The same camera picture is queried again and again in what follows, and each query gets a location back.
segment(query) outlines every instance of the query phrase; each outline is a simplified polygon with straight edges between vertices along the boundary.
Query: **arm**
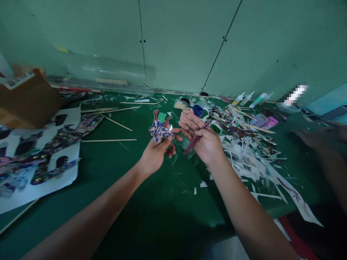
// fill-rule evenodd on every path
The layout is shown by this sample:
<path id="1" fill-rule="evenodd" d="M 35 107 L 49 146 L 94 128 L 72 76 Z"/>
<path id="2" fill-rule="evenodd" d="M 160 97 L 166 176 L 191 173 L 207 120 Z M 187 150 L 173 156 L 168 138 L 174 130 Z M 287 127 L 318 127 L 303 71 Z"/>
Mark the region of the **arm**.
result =
<path id="1" fill-rule="evenodd" d="M 164 154 L 176 153 L 171 139 L 159 145 L 152 139 L 133 168 L 22 259 L 90 259 L 135 190 L 160 168 Z"/>
<path id="2" fill-rule="evenodd" d="M 194 150 L 212 173 L 230 220 L 249 258 L 298 259 L 285 236 L 230 165 L 224 155 L 219 136 L 210 128 L 197 130 L 204 122 L 194 114 L 181 116 L 181 120 L 181 132 L 189 140 L 195 135 L 202 136 Z"/>
<path id="3" fill-rule="evenodd" d="M 296 131 L 296 134 L 309 147 L 313 148 L 323 167 L 323 173 L 332 187 L 343 211 L 347 214 L 347 163 L 343 157 L 330 147 L 322 133 L 311 133 L 305 130 Z M 346 140 L 345 131 L 340 131 L 339 137 Z"/>

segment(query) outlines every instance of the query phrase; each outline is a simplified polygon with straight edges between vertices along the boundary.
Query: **plastic bottle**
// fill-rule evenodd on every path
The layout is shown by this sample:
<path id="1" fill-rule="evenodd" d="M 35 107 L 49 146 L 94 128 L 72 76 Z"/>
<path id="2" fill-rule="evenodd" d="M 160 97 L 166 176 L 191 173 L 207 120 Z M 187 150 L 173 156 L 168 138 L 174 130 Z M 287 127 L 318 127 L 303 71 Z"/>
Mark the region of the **plastic bottle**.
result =
<path id="1" fill-rule="evenodd" d="M 242 100 L 240 105 L 245 105 L 252 98 L 253 93 L 254 93 L 254 91 L 251 94 L 249 94 L 248 96 L 246 96 L 245 99 Z"/>
<path id="2" fill-rule="evenodd" d="M 270 95 L 267 95 L 262 101 L 259 102 L 259 105 L 262 105 L 264 102 L 268 101 L 272 94 L 273 92 Z"/>
<path id="3" fill-rule="evenodd" d="M 249 108 L 254 108 L 256 105 L 258 105 L 258 103 L 263 100 L 263 98 L 265 98 L 267 96 L 266 93 L 261 94 L 250 106 Z"/>
<path id="4" fill-rule="evenodd" d="M 232 103 L 232 106 L 236 106 L 242 99 L 243 99 L 243 95 L 245 94 L 245 92 L 243 92 L 241 95 L 239 95 Z"/>

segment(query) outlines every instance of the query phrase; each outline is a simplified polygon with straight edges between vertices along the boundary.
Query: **pink container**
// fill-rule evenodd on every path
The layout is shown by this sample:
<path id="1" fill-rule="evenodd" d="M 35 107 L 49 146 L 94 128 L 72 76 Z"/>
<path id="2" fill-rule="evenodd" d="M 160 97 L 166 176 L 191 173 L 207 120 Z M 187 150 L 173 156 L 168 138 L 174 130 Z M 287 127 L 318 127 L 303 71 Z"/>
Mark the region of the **pink container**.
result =
<path id="1" fill-rule="evenodd" d="M 275 118 L 273 118 L 273 117 L 268 117 L 268 118 L 269 118 L 269 121 L 267 123 L 265 123 L 261 128 L 270 129 L 270 128 L 272 128 L 278 124 L 278 121 Z"/>

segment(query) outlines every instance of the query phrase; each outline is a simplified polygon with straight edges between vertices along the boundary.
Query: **colorful paper figure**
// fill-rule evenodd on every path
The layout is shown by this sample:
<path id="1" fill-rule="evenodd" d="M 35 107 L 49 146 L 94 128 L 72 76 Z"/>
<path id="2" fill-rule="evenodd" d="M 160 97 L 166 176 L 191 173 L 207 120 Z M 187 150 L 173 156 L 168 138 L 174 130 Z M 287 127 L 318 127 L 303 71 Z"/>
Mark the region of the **colorful paper figure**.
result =
<path id="1" fill-rule="evenodd" d="M 157 143 L 160 143 L 163 139 L 165 139 L 168 135 L 173 135 L 170 133 L 170 130 L 172 129 L 172 125 L 169 125 L 169 120 L 172 116 L 169 116 L 163 123 L 160 123 L 158 120 L 159 110 L 156 110 L 153 112 L 154 114 L 154 121 L 153 125 L 149 128 L 149 133 L 152 137 L 155 138 L 155 141 Z"/>
<path id="2" fill-rule="evenodd" d="M 36 170 L 30 181 L 32 185 L 44 183 L 75 166 L 79 160 L 64 163 L 60 167 L 48 171 L 48 164 L 53 154 L 80 142 L 97 127 L 102 119 L 97 113 L 85 114 L 81 117 L 76 129 L 71 128 L 72 125 L 65 125 L 41 151 L 32 148 L 13 158 L 0 157 L 0 197 L 10 198 L 16 189 L 23 190 L 29 182 L 27 177 L 35 166 Z"/>

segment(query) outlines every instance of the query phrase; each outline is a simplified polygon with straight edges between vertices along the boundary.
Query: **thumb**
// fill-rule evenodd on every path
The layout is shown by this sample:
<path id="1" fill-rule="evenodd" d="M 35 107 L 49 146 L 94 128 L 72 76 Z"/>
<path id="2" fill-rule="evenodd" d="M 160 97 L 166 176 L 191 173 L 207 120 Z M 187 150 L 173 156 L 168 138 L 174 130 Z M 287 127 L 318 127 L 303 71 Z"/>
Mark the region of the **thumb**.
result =
<path id="1" fill-rule="evenodd" d="M 157 147 L 164 152 L 167 149 L 167 147 L 169 147 L 171 140 L 172 136 L 169 135 L 164 140 L 162 140 L 162 142 Z"/>
<path id="2" fill-rule="evenodd" d="M 210 132 L 209 130 L 204 129 L 204 128 L 195 131 L 195 134 L 199 135 L 199 136 L 206 137 L 208 139 L 211 139 L 211 137 L 213 136 L 212 132 Z"/>

